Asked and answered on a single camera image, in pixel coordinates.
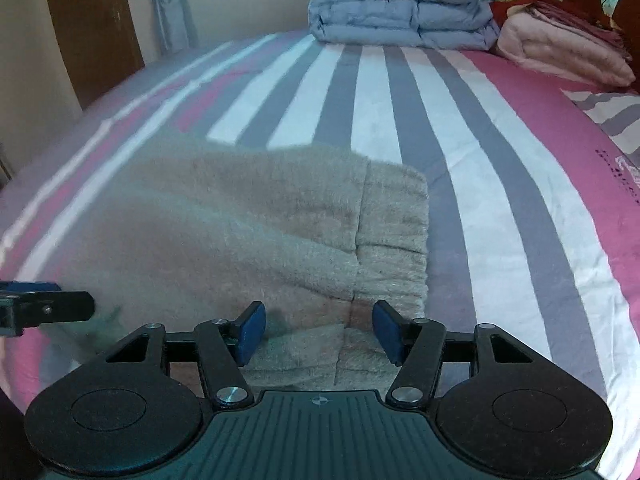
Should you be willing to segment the grey fleece pants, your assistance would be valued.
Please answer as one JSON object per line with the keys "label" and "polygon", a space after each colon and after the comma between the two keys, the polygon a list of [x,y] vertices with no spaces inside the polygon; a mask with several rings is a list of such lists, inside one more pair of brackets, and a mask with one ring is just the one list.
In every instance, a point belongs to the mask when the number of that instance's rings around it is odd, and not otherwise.
{"label": "grey fleece pants", "polygon": [[96,314],[48,326],[85,362],[151,322],[188,332],[262,302],[245,367],[255,390],[385,390],[396,370],[372,304],[406,318],[427,297],[423,174],[317,144],[256,151],[154,136],[73,222],[43,278],[85,290]]}

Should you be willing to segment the striped pink grey bed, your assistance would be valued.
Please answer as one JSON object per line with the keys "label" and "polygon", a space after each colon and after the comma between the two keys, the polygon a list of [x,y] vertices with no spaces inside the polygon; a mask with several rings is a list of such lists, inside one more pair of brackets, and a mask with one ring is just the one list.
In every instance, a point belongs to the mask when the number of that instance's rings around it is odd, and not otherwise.
{"label": "striped pink grey bed", "polygon": [[32,251],[100,172],[162,136],[183,148],[346,146],[422,172],[425,310],[493,322],[604,394],[602,471],[639,474],[639,171],[591,114],[618,92],[477,51],[318,44],[300,32],[158,62],[90,107],[1,195],[1,274],[59,281]]}

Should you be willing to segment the striped pillow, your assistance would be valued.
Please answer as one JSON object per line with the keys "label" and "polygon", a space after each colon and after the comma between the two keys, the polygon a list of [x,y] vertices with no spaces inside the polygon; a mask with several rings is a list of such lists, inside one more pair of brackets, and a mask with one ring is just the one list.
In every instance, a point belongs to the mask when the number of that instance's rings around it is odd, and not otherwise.
{"label": "striped pillow", "polygon": [[635,93],[563,91],[578,110],[594,122],[639,168],[640,99]]}

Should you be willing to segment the brown wooden door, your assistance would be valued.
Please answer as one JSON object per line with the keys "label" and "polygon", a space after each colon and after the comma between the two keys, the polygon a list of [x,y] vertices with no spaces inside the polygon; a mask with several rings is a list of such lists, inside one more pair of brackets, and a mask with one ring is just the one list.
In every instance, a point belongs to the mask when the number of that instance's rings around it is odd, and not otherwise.
{"label": "brown wooden door", "polygon": [[128,0],[47,0],[58,48],[81,108],[144,63]]}

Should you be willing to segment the folded pink blanket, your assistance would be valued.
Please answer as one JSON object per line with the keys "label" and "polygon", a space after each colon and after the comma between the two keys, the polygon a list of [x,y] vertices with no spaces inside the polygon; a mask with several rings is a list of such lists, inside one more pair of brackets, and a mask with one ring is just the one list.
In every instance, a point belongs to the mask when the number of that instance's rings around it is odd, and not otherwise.
{"label": "folded pink blanket", "polygon": [[602,87],[630,87],[636,76],[619,50],[570,26],[528,12],[510,16],[500,30],[497,52],[528,70]]}

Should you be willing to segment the folded light blue duvet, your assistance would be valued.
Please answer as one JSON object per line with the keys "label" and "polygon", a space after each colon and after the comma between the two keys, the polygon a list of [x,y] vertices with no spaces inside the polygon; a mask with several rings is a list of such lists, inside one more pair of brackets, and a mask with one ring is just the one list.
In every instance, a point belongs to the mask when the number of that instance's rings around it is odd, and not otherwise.
{"label": "folded light blue duvet", "polygon": [[488,51],[500,28],[487,0],[310,0],[308,27],[330,44]]}

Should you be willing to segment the left grey curtain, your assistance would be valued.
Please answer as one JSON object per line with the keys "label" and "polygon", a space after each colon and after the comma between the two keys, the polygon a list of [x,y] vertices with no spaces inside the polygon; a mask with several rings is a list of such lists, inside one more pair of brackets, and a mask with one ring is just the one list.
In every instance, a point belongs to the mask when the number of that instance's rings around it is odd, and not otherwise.
{"label": "left grey curtain", "polygon": [[188,0],[151,0],[160,53],[173,55],[198,43]]}

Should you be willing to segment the colourful red folded blanket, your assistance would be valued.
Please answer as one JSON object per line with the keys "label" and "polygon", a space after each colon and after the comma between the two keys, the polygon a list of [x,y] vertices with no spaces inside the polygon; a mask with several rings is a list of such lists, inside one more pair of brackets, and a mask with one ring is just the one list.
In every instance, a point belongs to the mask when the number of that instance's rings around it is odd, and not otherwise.
{"label": "colourful red folded blanket", "polygon": [[613,48],[626,61],[631,54],[626,49],[622,29],[602,10],[588,8],[585,4],[564,0],[487,0],[496,24],[503,28],[511,15],[532,6],[558,27],[565,25],[581,32],[588,39],[597,39]]}

